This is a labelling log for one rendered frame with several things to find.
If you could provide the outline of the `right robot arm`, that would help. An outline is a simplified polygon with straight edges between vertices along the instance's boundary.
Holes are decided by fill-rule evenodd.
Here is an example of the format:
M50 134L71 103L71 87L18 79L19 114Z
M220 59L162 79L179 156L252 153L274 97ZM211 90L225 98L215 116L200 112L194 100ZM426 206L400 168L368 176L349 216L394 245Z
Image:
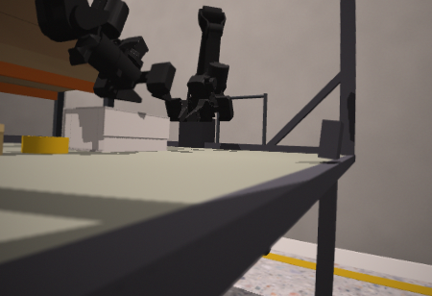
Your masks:
M225 96L229 70L229 65L218 62L224 30L222 24L224 27L226 23L225 13L222 13L221 8L203 6L202 9L199 9L198 21L203 33L195 74L197 76L191 76L187 83L187 100L190 99L191 102L191 98L203 96L211 101L213 92L216 96Z

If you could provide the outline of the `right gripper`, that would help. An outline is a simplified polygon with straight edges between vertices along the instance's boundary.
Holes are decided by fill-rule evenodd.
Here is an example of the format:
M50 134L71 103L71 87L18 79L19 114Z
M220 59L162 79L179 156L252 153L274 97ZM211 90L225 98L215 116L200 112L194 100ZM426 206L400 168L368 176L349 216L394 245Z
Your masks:
M211 101L206 96L193 97L191 98L192 102L190 100L172 98L171 101L175 102L165 101L168 117L170 117L170 121L211 122L213 120L212 117L215 117L215 113L219 111L219 121L230 121L234 116L232 99L229 95L215 97L216 95L213 92Z

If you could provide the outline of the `white cardboard box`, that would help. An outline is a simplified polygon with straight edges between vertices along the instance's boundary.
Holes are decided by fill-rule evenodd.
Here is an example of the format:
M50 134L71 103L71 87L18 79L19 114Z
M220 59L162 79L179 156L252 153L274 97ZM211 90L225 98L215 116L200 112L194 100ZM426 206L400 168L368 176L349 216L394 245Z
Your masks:
M167 151L170 117L111 107L63 108L61 137L68 150Z

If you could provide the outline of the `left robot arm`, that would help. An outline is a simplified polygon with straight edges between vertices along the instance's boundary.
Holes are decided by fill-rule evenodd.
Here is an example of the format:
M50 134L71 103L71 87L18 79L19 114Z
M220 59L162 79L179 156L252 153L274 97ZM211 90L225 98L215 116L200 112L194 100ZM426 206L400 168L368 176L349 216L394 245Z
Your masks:
M117 63L120 49L127 48L128 57L142 67L141 59L149 51L143 37L119 39L130 12L124 1L93 0L91 7L87 0L35 0L35 3L38 26L45 36L55 42L77 39L75 48L68 49L71 65L89 63L97 71L105 72Z

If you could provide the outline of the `dark grey metal support frame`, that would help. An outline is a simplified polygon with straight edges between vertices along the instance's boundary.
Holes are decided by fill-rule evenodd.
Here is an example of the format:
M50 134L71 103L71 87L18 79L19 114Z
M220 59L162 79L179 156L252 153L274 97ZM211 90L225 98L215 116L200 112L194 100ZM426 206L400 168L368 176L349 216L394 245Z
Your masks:
M340 0L340 72L266 145L280 143L323 99L340 84L340 121L344 125L341 155L355 153L356 98L355 0Z

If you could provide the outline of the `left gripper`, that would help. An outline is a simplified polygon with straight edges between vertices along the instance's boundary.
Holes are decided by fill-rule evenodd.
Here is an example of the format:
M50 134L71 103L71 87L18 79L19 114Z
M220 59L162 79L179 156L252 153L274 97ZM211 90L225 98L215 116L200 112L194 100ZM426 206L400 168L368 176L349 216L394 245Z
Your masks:
M141 71L141 67L128 57L128 53L127 49L120 50L117 63L111 69L99 72L98 76L102 80L97 77L94 93L100 98L141 103L142 98L134 88L137 84L146 84L153 97L171 102L170 90L177 69L170 62L160 62L152 64L150 71Z

